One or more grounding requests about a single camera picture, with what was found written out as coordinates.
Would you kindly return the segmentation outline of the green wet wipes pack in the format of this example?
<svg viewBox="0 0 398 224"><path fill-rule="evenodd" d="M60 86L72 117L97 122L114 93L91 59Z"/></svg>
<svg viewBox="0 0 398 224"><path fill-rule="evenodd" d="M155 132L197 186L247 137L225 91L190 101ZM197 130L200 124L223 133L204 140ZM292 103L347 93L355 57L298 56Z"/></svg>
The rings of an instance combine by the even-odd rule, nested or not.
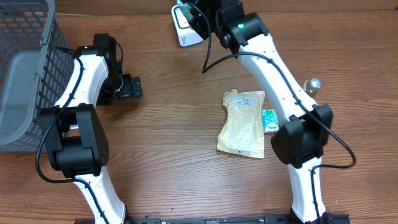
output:
<svg viewBox="0 0 398 224"><path fill-rule="evenodd" d="M190 12L191 5L186 0L177 0L177 5L180 8L182 14L186 18L187 21L191 21L193 19L193 15Z"/></svg>

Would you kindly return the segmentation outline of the brown Pantree snack pouch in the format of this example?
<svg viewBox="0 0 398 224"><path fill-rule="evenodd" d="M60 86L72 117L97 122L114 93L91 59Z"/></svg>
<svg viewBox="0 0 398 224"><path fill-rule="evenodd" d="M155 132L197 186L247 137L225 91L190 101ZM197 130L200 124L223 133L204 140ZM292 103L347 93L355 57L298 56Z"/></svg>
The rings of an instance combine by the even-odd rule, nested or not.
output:
<svg viewBox="0 0 398 224"><path fill-rule="evenodd" d="M218 135L217 150L256 159L264 158L263 91L238 92L223 95L227 119Z"/></svg>

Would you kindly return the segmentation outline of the small green sachet pack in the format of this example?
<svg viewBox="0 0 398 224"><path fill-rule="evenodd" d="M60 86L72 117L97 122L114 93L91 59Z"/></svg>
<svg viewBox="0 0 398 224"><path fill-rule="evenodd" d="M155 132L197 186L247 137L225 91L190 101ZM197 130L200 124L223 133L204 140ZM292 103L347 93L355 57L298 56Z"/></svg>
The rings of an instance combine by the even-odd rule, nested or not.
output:
<svg viewBox="0 0 398 224"><path fill-rule="evenodd" d="M265 133L276 133L280 126L275 110L262 110L262 120Z"/></svg>

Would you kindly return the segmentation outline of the yellow oil glass bottle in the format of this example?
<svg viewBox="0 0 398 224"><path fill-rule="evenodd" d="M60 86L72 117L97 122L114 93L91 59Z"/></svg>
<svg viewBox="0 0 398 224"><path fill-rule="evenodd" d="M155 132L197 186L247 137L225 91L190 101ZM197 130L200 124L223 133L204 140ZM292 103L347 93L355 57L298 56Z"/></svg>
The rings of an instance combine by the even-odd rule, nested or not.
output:
<svg viewBox="0 0 398 224"><path fill-rule="evenodd" d="M303 84L303 90L308 96L310 96L311 98L314 98L317 95L321 86L322 86L322 82L319 79L312 78L310 80L307 80Z"/></svg>

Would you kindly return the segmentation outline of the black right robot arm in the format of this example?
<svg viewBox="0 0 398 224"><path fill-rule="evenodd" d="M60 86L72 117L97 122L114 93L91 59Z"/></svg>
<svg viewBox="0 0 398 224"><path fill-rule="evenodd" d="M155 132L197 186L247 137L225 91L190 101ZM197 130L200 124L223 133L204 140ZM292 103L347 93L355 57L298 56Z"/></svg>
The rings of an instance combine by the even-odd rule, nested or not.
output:
<svg viewBox="0 0 398 224"><path fill-rule="evenodd" d="M320 166L330 135L333 113L320 106L297 83L275 47L261 18L245 13L241 1L177 1L190 27L203 39L215 34L231 56L254 75L275 109L280 130L271 139L280 161L287 165L293 193L289 220L326 223Z"/></svg>

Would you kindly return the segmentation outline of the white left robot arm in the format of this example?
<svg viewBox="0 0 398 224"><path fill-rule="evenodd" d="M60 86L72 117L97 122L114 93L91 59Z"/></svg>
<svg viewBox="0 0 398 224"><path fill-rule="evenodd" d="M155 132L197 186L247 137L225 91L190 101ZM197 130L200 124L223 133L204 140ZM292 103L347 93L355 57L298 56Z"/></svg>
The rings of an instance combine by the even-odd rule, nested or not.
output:
<svg viewBox="0 0 398 224"><path fill-rule="evenodd" d="M142 97L141 81L123 73L117 42L59 49L74 58L74 69L62 96L40 110L36 171L46 182L75 184L93 212L92 223L132 223L108 173L109 144L96 106Z"/></svg>

